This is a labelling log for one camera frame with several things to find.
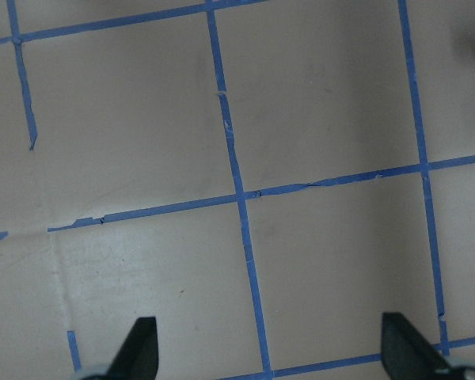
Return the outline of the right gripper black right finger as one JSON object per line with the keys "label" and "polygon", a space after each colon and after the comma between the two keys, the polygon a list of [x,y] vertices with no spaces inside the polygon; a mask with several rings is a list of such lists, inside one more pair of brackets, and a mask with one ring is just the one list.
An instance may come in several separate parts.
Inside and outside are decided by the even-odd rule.
{"label": "right gripper black right finger", "polygon": [[450,364],[399,312],[382,314],[381,361],[389,379],[448,379]]}

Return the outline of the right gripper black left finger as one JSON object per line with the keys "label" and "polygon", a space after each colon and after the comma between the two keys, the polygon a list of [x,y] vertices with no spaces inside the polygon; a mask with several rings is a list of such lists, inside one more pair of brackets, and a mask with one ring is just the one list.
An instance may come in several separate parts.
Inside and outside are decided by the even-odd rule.
{"label": "right gripper black left finger", "polygon": [[133,324],[106,379],[155,379],[159,368],[156,317],[140,317]]}

